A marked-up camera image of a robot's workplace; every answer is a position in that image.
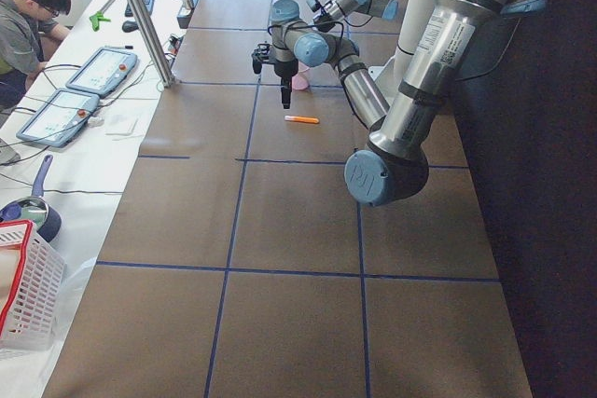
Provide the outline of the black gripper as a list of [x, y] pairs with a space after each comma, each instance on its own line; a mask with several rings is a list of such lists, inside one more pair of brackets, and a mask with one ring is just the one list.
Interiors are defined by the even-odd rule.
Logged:
[[292, 95], [292, 78], [299, 71], [299, 61], [292, 59], [289, 61], [277, 60], [274, 63], [274, 73], [281, 78], [281, 104], [283, 108], [290, 107]]

